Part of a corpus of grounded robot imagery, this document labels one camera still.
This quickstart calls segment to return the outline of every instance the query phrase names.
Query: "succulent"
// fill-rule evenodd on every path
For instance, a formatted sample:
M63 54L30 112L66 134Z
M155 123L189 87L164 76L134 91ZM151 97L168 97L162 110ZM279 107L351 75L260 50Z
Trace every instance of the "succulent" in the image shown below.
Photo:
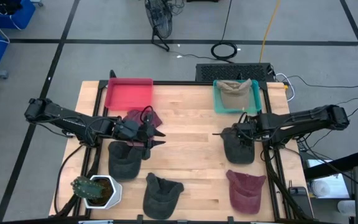
M74 194L81 198L97 199L102 197L102 190L105 188L101 184L86 177L77 177L72 183Z

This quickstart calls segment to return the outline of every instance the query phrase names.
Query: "potted plant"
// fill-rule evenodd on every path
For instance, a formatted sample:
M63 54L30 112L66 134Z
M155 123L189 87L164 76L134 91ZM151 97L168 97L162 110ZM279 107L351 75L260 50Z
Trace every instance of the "potted plant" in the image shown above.
M71 185L74 194L84 199L86 208L108 209L121 201L122 186L109 175L77 177Z

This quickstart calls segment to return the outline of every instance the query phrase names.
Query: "wooden tabletop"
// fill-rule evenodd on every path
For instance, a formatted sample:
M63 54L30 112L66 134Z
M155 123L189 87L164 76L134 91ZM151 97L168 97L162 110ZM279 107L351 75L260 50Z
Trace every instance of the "wooden tabletop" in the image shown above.
M163 124L157 129L167 136L161 140L167 143L154 147L151 158L142 161L136 179L121 182L122 200L109 210L94 209L91 218L135 220L143 214L142 203L146 188L146 176L153 172L157 177L183 183L178 204L169 220L226 221L233 216L235 221L274 221L269 185L266 180L262 187L260 211L256 215L241 214L230 205L227 170L250 175L267 175L265 163L259 155L262 144L255 143L255 161L249 165L235 165L227 161L223 140L212 133L220 133L239 119L239 114L216 114L213 110L212 86L154 85L153 107ZM76 111L92 115L98 82L83 82ZM282 83L268 83L268 93L273 113L289 113L285 90ZM120 115L125 111L110 111L108 116ZM112 140L103 141L98 174L108 175L108 145ZM63 160L78 147L78 140L69 139ZM295 141L287 148L298 151ZM85 148L77 152L65 165L58 191L58 209L73 195L70 182L81 172ZM294 186L306 187L299 155L288 150L280 151L285 180L292 180ZM277 194L280 216L285 217L281 194ZM81 214L85 208L81 203Z

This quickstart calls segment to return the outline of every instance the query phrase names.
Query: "dark red cap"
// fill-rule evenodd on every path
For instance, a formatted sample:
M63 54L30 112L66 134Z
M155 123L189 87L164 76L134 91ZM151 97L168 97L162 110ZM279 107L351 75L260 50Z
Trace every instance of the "dark red cap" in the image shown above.
M260 209L262 186L266 176L256 177L228 170L231 206L241 213L256 214Z

